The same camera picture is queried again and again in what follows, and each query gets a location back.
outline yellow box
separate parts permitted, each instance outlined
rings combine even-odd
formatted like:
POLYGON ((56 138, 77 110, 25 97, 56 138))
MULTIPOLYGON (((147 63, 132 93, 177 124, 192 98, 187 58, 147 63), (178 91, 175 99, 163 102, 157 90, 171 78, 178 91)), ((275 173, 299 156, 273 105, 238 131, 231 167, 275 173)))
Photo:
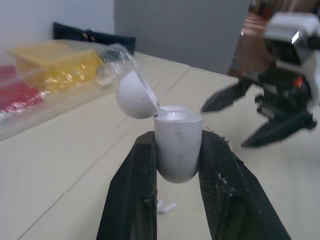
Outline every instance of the yellow box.
POLYGON ((75 51, 60 41, 48 41, 8 50, 29 85, 55 94, 92 80, 103 61, 93 49, 75 51))

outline red component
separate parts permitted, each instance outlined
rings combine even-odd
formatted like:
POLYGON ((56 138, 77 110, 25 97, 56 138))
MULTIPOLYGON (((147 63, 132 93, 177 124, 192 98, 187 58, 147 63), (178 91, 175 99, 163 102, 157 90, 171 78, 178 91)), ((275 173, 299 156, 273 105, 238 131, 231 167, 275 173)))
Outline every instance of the red component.
POLYGON ((16 112, 42 101, 37 88, 16 80, 14 65, 0 65, 0 110, 16 112))
POLYGON ((293 81, 293 85, 296 87, 296 88, 301 88, 302 85, 304 83, 304 80, 302 78, 302 76, 298 76, 294 79, 293 81))

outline white table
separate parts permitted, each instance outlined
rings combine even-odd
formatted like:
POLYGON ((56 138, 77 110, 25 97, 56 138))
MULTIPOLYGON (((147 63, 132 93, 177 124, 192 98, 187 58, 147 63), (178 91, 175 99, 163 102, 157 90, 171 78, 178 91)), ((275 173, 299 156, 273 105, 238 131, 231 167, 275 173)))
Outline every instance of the white table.
MULTIPOLYGON (((136 58, 161 105, 198 111, 214 91, 235 81, 143 54, 136 58)), ((319 239, 319 130, 259 150, 241 149, 241 140, 265 121, 256 114, 254 94, 205 116, 205 127, 230 140, 293 240, 319 239)), ((95 240, 112 177, 136 138, 151 130, 152 118, 126 117, 112 94, 1 142, 0 239, 95 240)), ((158 216, 159 240, 210 239, 198 176, 171 184, 158 175, 157 187, 158 199, 177 204, 158 216)))

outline white robot part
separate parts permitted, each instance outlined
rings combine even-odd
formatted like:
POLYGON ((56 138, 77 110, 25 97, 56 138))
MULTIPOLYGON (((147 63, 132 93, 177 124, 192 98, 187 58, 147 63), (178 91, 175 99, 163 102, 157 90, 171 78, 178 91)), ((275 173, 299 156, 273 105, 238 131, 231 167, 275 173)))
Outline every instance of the white robot part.
POLYGON ((308 108, 320 104, 320 51, 308 47, 308 38, 320 36, 320 21, 308 13, 277 13, 266 27, 264 39, 272 42, 286 43, 288 49, 294 49, 299 61, 293 61, 288 51, 288 58, 277 61, 277 67, 303 74, 309 84, 311 100, 308 108))

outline plastic bag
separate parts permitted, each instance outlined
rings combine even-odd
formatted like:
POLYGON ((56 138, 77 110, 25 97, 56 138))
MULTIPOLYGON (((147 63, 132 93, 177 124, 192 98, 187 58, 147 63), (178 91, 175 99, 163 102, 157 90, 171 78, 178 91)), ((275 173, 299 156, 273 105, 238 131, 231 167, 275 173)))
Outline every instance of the plastic bag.
POLYGON ((51 40, 7 50, 0 64, 0 140, 110 93, 137 64, 121 45, 51 40))

